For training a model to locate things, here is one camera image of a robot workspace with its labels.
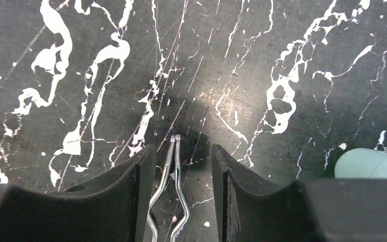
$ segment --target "white speck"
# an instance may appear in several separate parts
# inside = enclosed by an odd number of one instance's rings
[[[345,143],[340,144],[339,148],[341,148],[342,150],[346,150],[346,144]]]

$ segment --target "light blue object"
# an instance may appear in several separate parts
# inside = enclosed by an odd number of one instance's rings
[[[387,151],[353,149],[336,163],[335,178],[386,178]]]

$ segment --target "black surface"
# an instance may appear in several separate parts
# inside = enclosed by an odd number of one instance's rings
[[[304,179],[279,188],[219,145],[212,167],[219,241],[387,241],[385,179]]]
[[[297,178],[332,177],[336,160],[347,150],[387,149],[387,2],[134,0],[122,37],[131,51],[122,72],[106,85],[96,139],[91,121],[81,123],[81,152],[53,159],[51,167],[61,176],[53,186],[50,161],[77,126],[82,102],[88,99],[89,118],[108,71],[113,75],[120,63],[108,59],[98,65],[87,98],[85,74],[102,48],[117,46],[110,38],[115,29],[102,9],[80,14],[70,0],[58,11],[73,43],[66,76],[50,106],[38,108],[26,99],[32,105],[29,114],[12,114],[24,89],[35,88],[44,99],[50,94],[52,75],[41,67],[33,73],[31,65],[40,51],[63,39],[44,25],[41,2],[0,0],[0,182],[6,177],[49,193],[110,169],[129,157],[133,134],[146,124],[141,122],[146,104],[139,100],[148,96],[153,116],[142,145],[158,147],[158,164],[165,159],[165,139],[182,135],[183,190],[191,218],[178,239],[216,241],[210,144],[221,144],[241,164],[281,187]],[[51,0],[50,5],[57,8],[62,2]],[[95,2],[117,25],[126,2]],[[85,10],[92,1],[81,3]],[[364,50],[370,51],[360,56]],[[295,62],[301,58],[310,60],[307,65]],[[161,66],[168,77],[156,76]],[[289,75],[294,70],[298,81]],[[335,77],[313,75],[317,71]],[[277,87],[275,80],[289,76],[285,90]],[[151,79],[159,87],[156,94],[148,93]],[[285,119],[287,129],[272,133],[278,128],[276,114],[294,110],[292,102],[283,100],[291,90],[296,109]],[[76,171],[78,165],[86,167],[92,143],[88,169]],[[157,168],[156,178],[160,175]],[[159,241],[168,241],[173,216],[181,214],[174,188],[164,195],[153,209]]]
[[[142,242],[155,164],[147,146],[64,192],[0,185],[0,241]]]

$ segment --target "metal tweezers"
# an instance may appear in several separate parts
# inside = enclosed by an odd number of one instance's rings
[[[162,194],[162,192],[167,187],[168,175],[170,174],[170,165],[173,158],[174,143],[176,143],[176,157],[175,157],[176,166],[174,170],[174,180],[175,180],[177,196],[179,197],[179,200],[181,202],[181,205],[184,211],[184,216],[178,221],[173,231],[171,232],[171,237],[170,237],[171,242],[176,241],[177,234],[180,232],[180,230],[183,228],[183,226],[186,224],[187,220],[189,219],[189,207],[187,206],[186,199],[184,198],[181,182],[180,182],[180,135],[175,135],[175,136],[172,135],[170,142],[171,144],[170,144],[170,148],[168,149],[167,158],[165,159],[165,165],[164,165],[164,169],[162,170],[162,177],[159,183],[159,187],[153,193],[152,198],[149,202],[148,224],[153,233],[152,242],[156,242],[158,239],[158,228],[155,222],[152,220],[151,209],[155,204],[156,200],[158,199],[158,197]]]

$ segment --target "pale green silicone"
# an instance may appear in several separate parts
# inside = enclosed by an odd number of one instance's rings
[[[364,148],[343,154],[336,163],[336,178],[387,178],[387,151]]]

